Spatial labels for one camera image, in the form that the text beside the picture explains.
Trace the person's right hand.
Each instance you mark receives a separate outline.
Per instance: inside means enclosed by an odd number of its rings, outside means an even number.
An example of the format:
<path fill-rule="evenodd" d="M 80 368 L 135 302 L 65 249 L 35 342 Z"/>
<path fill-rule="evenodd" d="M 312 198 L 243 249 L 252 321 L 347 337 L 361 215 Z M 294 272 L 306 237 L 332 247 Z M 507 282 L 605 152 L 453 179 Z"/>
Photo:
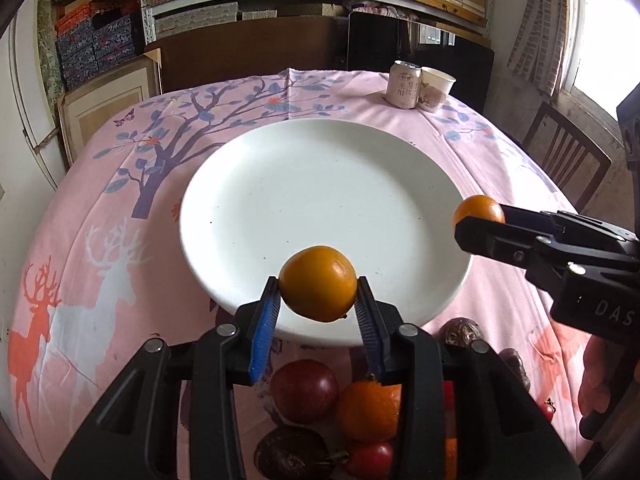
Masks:
<path fill-rule="evenodd" d="M 582 416 L 605 413 L 611 401 L 610 377 L 622 354 L 622 348 L 611 341 L 591 336 L 584 351 L 584 374 L 578 392 Z"/>

